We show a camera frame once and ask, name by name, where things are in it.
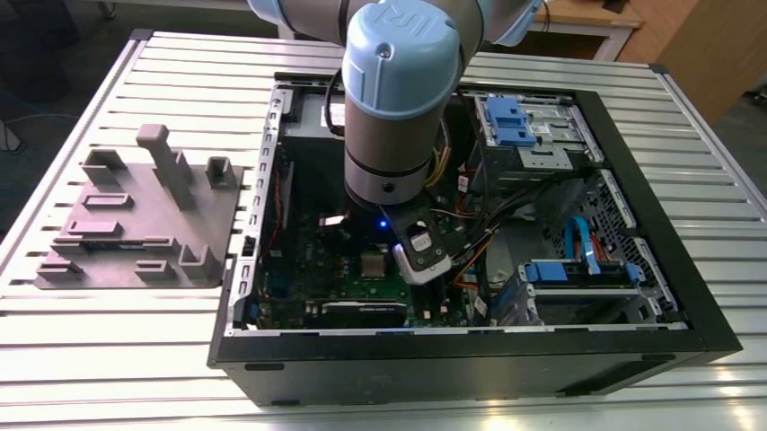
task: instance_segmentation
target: aluminum table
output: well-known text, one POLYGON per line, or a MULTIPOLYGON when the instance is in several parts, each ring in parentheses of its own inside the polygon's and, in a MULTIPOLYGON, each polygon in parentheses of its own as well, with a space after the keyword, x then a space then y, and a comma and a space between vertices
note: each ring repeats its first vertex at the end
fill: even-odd
MULTIPOLYGON (((91 148, 150 163, 163 123, 187 163, 226 156, 253 181, 274 72, 330 75, 318 42, 134 33, 0 246, 0 426, 98 429, 764 429, 767 205, 676 84, 644 65, 478 55, 466 83, 597 91, 745 350, 606 397, 258 409, 206 368, 219 289, 41 291, 34 270, 91 148)), ((253 199, 241 192, 241 206, 253 199)), ((230 250, 241 247, 235 229, 230 250)))

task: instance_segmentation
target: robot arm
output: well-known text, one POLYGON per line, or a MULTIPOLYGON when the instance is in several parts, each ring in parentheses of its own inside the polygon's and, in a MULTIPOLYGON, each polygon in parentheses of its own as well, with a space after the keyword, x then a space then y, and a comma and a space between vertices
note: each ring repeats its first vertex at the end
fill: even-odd
POLYGON ((453 88, 484 39, 512 46, 542 0, 247 0, 255 14, 346 47, 345 181, 353 198, 422 190, 453 88))

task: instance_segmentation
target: floor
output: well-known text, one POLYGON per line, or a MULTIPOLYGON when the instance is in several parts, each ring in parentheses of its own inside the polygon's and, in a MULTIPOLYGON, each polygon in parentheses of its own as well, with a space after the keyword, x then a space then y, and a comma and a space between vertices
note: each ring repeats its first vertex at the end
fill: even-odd
MULTIPOLYGON (((91 2, 67 3, 81 41, 57 54, 69 76, 71 92, 54 103, 29 105, 14 99, 0 83, 0 116, 5 119, 35 113, 78 115, 134 28, 254 37, 277 35, 275 27, 258 22, 251 15, 242 12, 119 4, 115 10, 117 18, 105 22, 91 2)), ((0 2, 0 19, 6 14, 5 2, 0 2)), ((45 173, 71 126, 73 121, 63 118, 30 119, 11 126, 13 132, 26 143, 26 149, 13 157, 0 152, 0 239, 45 173)), ((750 106, 744 98, 714 125, 714 131, 761 192, 767 192, 767 109, 750 106)))

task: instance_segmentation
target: cable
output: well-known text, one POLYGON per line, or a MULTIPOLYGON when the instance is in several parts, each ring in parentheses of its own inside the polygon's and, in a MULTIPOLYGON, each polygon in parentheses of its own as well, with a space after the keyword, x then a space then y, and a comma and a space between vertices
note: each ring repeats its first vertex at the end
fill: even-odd
POLYGON ((542 7, 545 9, 545 17, 542 19, 542 32, 548 33, 548 29, 550 28, 550 10, 548 9, 546 0, 542 0, 542 7))
POLYGON ((19 121, 26 121, 27 119, 42 119, 42 118, 63 118, 63 119, 73 119, 79 120, 77 115, 66 115, 66 114, 31 114, 17 119, 10 119, 5 122, 5 124, 18 123, 19 121))
POLYGON ((461 215, 457 213, 450 213, 449 211, 444 211, 442 209, 437 209, 437 208, 432 208, 430 209, 432 213, 440 213, 440 214, 445 214, 446 216, 454 217, 454 218, 474 218, 470 215, 461 215))
POLYGON ((490 225, 496 219, 501 216, 502 213, 509 211, 516 211, 516 209, 528 205, 534 198, 540 196, 546 190, 560 184, 566 180, 574 180, 577 178, 584 178, 593 174, 594 168, 582 168, 577 171, 564 172, 564 173, 554 173, 549 175, 544 180, 541 180, 532 188, 522 190, 521 192, 516 193, 513 196, 506 198, 498 207, 489 213, 488 218, 485 220, 484 226, 490 225))
POLYGON ((457 273, 457 275, 453 278, 453 284, 460 282, 460 277, 465 274, 465 272, 468 271, 468 269, 470 268, 470 266, 473 265, 473 263, 477 261, 478 256, 481 255, 481 253, 484 253, 484 250, 486 250, 489 247, 489 241, 486 241, 481 247, 478 247, 477 252, 474 253, 474 256, 470 258, 470 260, 468 261, 468 263, 465 264, 464 268, 460 270, 460 272, 457 273))
POLYGON ((7 154, 10 156, 17 156, 26 149, 26 145, 23 144, 23 141, 18 142, 18 146, 15 147, 15 149, 13 149, 13 150, 10 149, 9 128, 7 128, 9 124, 18 123, 21 121, 26 121, 27 119, 58 119, 58 118, 79 120, 79 117, 77 117, 74 115, 47 114, 47 113, 26 115, 23 117, 18 117, 17 119, 9 119, 7 121, 0 119, 0 123, 2 123, 2 144, 5 146, 5 149, 2 149, 3 154, 7 154))
POLYGON ((326 85, 326 90, 323 91, 323 122, 326 123, 326 128, 330 130, 330 133, 337 137, 343 137, 346 134, 346 128, 333 125, 333 116, 330 115, 330 98, 337 82, 339 81, 339 77, 341 69, 338 68, 333 78, 330 79, 330 83, 326 85))
POLYGON ((424 183, 424 187, 432 187, 440 182, 440 179, 444 175, 444 170, 446 169, 446 163, 449 162, 450 154, 453 152, 453 144, 450 141, 449 131, 446 129, 446 120, 444 118, 440 120, 440 130, 442 131, 444 142, 442 153, 437 159, 429 178, 424 183))

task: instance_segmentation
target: wooden table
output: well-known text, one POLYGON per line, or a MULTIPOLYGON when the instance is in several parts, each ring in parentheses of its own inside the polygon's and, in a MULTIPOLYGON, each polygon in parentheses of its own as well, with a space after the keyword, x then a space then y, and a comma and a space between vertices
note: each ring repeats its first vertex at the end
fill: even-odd
MULTIPOLYGON (((601 0, 546 0, 546 3, 548 32, 604 37, 593 60, 614 61, 630 33, 644 24, 630 5, 625 5, 621 13, 612 13, 602 9, 601 0)), ((530 31, 542 31, 544 21, 545 8, 541 7, 530 31)))
MULTIPOLYGON (((153 4, 163 6, 201 7, 206 9, 229 9, 250 11, 243 0, 111 0, 102 2, 101 10, 106 14, 110 7, 105 3, 131 3, 153 4)), ((633 29, 642 26, 642 18, 629 5, 622 9, 622 13, 612 13, 601 8, 601 0, 548 0, 550 10, 550 25, 548 31, 552 33, 580 34, 586 36, 600 36, 605 38, 593 60, 613 61, 625 45, 633 29)), ((537 13, 536 23, 532 31, 542 31, 545 21, 544 8, 537 13)), ((281 39, 294 39, 294 34, 283 27, 278 28, 281 39)))

